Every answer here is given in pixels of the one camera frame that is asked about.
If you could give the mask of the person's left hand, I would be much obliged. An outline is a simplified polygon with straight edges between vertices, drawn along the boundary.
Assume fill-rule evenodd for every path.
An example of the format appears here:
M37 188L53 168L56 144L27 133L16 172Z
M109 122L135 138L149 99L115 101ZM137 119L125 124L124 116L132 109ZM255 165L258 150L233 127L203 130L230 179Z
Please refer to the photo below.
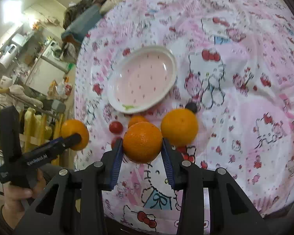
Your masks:
M17 187L11 183L4 184L5 203L2 207L2 216L7 225L12 229L17 226L25 213L22 201L26 201L28 198L37 198L45 186L46 181L40 169L37 170L37 183L33 189Z

